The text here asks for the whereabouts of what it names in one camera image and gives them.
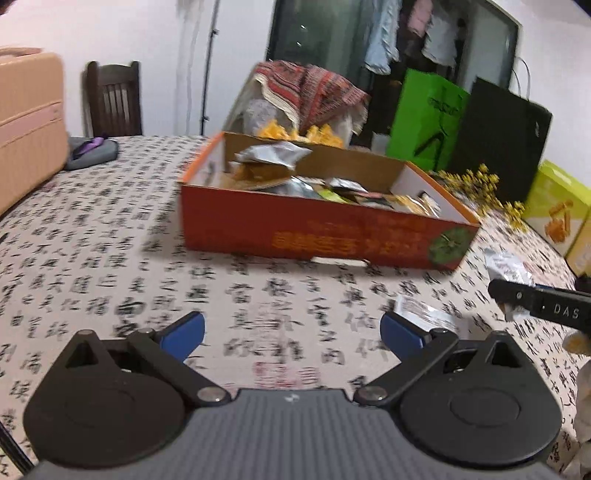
chair backrest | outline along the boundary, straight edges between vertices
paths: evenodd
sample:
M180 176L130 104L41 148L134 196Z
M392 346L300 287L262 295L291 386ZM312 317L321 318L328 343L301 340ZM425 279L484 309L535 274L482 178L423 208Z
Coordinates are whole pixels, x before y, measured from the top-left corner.
M94 136L142 135L139 101L139 62L129 66L86 66L86 97Z

tablecloth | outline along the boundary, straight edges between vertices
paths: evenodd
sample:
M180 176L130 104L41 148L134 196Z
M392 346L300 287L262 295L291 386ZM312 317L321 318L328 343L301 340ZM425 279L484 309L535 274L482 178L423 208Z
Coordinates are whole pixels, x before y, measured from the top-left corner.
M507 323L487 294L489 247L516 253L538 283L572 287L564 261L536 233L488 217L453 273L188 251L177 178L203 139L118 141L116 161L57 174L0 221L0 236L8 234L0 244L0 420L27 453L23 409L79 329L121 337L200 310L206 337L187 364L214 382L232 392L337 387L351 394L398 363L378 326L382 311L404 295L456 316L471 338L510 332L563 409L548 462L561 470L572 458L584 359L562 350L564 328L536 319ZM4 455L2 476L17 477Z

hanging clothes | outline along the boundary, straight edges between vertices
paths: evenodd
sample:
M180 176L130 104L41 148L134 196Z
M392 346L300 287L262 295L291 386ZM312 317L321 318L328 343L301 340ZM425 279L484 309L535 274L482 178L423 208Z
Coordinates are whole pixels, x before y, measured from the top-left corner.
M398 61L396 48L402 0L373 0L374 21L365 54L365 67L378 75L390 74L390 62Z
M459 11L451 2L433 1L431 23L427 27L427 38L423 55L429 60L446 67L456 66L456 38Z
M408 19L408 29L420 38L423 38L431 20L432 12L432 0L417 0Z

black pole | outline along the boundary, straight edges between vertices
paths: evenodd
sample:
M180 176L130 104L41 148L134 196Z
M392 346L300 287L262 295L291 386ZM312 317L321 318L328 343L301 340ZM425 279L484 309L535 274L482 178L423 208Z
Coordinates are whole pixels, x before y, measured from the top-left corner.
M23 475L33 470L33 463L15 442L10 432L0 422L0 448Z
M207 57L205 58L205 74L203 78L203 93L201 97L201 135L205 133L205 122L209 121L206 114L207 109L207 87L209 86L209 70L212 63L213 37L218 34L216 29L217 14L220 10L220 0L213 5L212 24L209 27L209 42L207 44Z

orange cardboard box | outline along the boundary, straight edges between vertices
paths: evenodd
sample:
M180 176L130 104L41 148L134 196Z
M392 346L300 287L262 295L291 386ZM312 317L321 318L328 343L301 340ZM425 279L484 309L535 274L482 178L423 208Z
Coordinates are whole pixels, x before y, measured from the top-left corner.
M480 227L467 208L412 163L324 145L302 145L312 153L298 162L296 175L353 180L370 192L426 192L441 207L440 217L216 187L227 178L225 172L237 153L271 142L224 132L197 154L180 179L188 248L452 270Z

